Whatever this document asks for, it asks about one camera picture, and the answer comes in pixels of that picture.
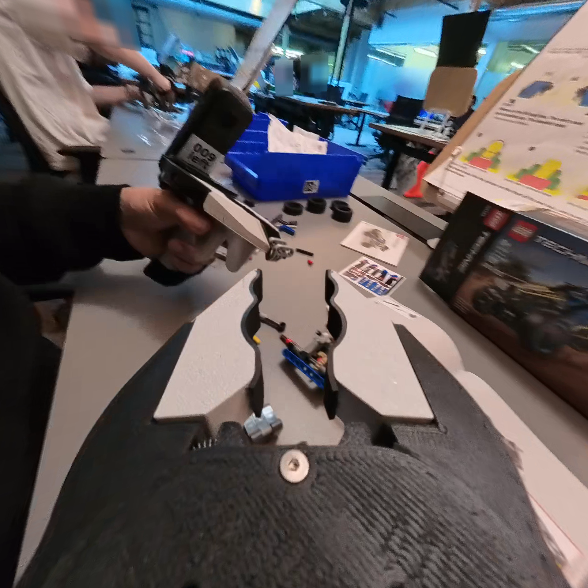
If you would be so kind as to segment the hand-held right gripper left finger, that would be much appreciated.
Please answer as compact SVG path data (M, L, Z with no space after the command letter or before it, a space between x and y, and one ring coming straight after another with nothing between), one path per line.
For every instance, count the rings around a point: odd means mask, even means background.
M246 420L264 404L263 274L249 272L200 313L168 380L155 420Z

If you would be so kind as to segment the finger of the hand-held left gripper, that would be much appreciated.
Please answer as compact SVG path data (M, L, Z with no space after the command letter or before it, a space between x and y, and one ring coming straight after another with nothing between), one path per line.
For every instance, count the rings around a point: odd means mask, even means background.
M239 234L230 229L224 229L226 242L226 268L235 273L249 260L256 250L263 254L269 253L269 240L264 229L255 229Z
M224 227L227 253L242 248L268 252L275 241L282 241L280 232L253 208L232 195L209 186L203 210Z

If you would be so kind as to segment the small black grey lego piece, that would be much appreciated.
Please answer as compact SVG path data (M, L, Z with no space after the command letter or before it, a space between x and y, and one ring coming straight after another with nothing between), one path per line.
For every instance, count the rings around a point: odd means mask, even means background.
M289 243L280 237L270 237L268 239L269 248L265 254L265 259L270 262L276 262L283 259L291 258L295 249Z

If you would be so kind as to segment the partly built lego chassis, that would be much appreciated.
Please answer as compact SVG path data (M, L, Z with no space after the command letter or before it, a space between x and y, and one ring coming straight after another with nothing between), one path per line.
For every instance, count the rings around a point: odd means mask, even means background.
M317 330L313 344L305 349L285 334L279 335L284 345L283 357L318 389L324 390L328 354L334 339L327 330Z

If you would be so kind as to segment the light grey lego connector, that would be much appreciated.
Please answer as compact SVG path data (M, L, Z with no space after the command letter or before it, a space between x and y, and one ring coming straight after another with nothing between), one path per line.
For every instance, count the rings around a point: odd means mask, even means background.
M265 405L259 416L254 413L244 422L243 429L253 444L261 444L276 437L283 429L283 421L271 405Z

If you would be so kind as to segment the person's left forearm black sleeve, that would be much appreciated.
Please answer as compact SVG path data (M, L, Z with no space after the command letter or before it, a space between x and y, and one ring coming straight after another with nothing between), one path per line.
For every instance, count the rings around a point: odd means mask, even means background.
M1 276L17 285L40 285L104 259L142 259L122 232L124 187L40 175L2 180Z

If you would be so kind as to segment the black lego set box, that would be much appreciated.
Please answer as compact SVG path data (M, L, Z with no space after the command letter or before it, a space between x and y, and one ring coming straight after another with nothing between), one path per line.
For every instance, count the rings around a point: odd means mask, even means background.
M420 280L587 417L587 223L467 193Z

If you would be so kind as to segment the large blue plastic bin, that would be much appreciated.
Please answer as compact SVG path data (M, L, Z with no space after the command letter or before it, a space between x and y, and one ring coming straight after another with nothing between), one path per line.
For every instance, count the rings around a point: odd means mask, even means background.
M259 202L347 197L364 157L322 138L325 154L269 151L271 120L268 114L254 114L246 131L225 156L233 183Z

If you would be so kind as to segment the colourful sticker sheet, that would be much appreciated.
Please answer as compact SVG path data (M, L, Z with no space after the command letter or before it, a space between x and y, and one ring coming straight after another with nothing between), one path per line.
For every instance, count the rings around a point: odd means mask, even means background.
M406 280L404 276L365 256L351 263L339 274L361 290L379 298L391 296Z

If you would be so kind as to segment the background work table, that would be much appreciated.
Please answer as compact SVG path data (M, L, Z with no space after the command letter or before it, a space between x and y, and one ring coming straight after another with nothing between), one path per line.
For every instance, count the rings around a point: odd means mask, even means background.
M418 162L431 164L437 155L450 143L450 139L430 131L407 126L370 123L369 127L380 133L385 143L385 151L392 153L385 168L381 183L388 190L402 155Z
M268 111L285 121L290 130L298 126L303 130L316 132L323 139L334 137L334 127L339 119L344 117L356 119L356 145L360 144L360 137L369 118L385 121L389 115L387 111L371 107L339 105L335 102L303 96L275 97Z

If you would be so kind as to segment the open instruction booklet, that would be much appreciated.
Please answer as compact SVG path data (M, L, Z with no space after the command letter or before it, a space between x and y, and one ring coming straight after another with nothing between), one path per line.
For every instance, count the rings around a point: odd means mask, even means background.
M518 470L556 566L570 587L587 587L587 488L491 386L465 369L458 347L445 331L392 298L371 298L370 303L406 327L489 417Z

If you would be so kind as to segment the brown cardboard sign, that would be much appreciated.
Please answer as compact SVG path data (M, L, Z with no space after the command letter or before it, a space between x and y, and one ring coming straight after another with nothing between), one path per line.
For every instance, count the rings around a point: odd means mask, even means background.
M423 109L460 116L470 105L477 69L437 66L429 79Z

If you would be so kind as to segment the black upright panel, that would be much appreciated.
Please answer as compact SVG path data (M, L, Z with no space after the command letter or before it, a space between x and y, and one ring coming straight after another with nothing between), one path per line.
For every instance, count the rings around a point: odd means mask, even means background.
M443 18L436 67L474 68L491 11L475 11Z

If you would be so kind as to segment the white printed instruction poster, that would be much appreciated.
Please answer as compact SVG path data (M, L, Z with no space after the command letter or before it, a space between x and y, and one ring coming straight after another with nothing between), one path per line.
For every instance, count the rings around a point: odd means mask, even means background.
M470 192L587 225L587 3L431 164L428 199Z

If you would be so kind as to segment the white stand post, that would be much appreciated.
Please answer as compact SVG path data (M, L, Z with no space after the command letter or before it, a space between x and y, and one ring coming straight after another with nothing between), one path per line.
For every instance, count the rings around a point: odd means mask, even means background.
M297 1L275 1L255 32L231 84L248 94L272 53L272 45L295 9Z

